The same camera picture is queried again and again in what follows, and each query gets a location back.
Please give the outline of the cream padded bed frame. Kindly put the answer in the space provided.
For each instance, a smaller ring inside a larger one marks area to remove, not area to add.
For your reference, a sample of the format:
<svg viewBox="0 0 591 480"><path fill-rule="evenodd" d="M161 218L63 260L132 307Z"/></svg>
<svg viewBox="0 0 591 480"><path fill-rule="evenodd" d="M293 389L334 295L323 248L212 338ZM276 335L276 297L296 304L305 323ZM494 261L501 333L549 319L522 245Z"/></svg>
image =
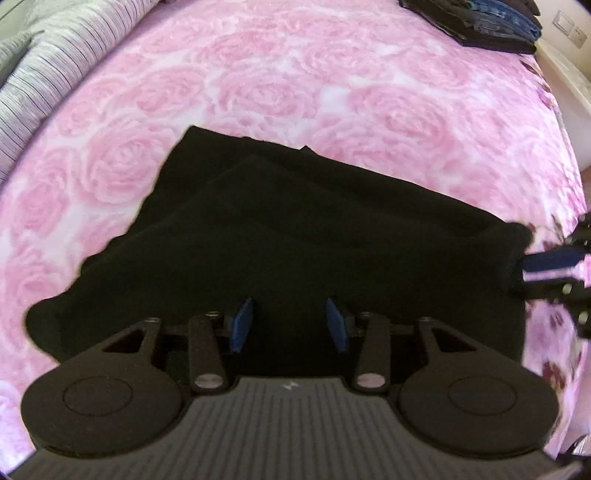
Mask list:
<svg viewBox="0 0 591 480"><path fill-rule="evenodd" d="M539 1L542 36L536 59L556 97L580 170L590 167L590 12L579 1ZM587 34L577 48L553 25L564 12Z"/></svg>

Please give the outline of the wall socket by headboard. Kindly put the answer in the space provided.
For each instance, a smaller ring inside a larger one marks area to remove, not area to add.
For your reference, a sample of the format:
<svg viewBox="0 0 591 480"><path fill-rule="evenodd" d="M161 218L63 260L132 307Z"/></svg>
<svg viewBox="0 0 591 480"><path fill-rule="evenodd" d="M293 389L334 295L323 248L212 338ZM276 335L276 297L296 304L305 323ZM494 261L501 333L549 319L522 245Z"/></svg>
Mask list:
<svg viewBox="0 0 591 480"><path fill-rule="evenodd" d="M560 30L577 48L581 48L587 34L579 28L564 12L558 11L553 19L553 25Z"/></svg>

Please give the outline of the folded dark clothes stack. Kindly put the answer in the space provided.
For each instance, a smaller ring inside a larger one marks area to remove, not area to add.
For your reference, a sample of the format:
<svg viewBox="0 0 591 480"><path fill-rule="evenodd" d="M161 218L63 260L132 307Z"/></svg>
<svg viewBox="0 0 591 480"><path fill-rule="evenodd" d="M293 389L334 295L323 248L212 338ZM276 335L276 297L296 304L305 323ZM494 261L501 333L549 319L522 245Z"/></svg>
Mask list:
<svg viewBox="0 0 591 480"><path fill-rule="evenodd" d="M535 1L400 0L399 4L465 47L533 55L542 36Z"/></svg>

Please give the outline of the black zip fleece jacket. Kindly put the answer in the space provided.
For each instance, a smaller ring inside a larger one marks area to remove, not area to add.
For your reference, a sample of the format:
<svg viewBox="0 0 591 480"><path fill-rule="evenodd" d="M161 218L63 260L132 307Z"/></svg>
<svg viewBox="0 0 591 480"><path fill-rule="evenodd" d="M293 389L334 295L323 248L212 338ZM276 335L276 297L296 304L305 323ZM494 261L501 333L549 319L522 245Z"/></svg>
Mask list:
<svg viewBox="0 0 591 480"><path fill-rule="evenodd" d="M531 240L522 224L416 184L192 127L128 231L25 325L66 361L142 319L183 323L249 299L249 359L297 375L328 352L332 301L432 317L520 360L525 303L512 288Z"/></svg>

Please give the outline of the pink rose bed blanket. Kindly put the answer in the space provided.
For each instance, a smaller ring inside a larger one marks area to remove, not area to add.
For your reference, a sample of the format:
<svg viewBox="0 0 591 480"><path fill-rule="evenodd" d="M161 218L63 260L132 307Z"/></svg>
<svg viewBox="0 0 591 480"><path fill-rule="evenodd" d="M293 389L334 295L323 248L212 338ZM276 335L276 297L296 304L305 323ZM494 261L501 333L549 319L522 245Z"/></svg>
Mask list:
<svg viewBox="0 0 591 480"><path fill-rule="evenodd" d="M52 366L35 302L123 233L191 125L308 146L561 243L586 210L537 62L457 44L395 1L154 8L53 113L1 190L1 467L32 450L24 390Z"/></svg>

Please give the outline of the white ribbed rolled quilt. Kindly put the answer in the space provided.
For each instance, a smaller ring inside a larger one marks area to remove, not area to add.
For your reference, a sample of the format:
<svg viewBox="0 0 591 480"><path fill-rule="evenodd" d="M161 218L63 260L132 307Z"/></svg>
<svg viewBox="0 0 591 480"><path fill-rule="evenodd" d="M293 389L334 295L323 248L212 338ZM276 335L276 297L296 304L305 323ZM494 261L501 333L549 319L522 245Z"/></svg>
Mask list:
<svg viewBox="0 0 591 480"><path fill-rule="evenodd" d="M42 123L155 1L33 1L1 42L1 180Z"/></svg>

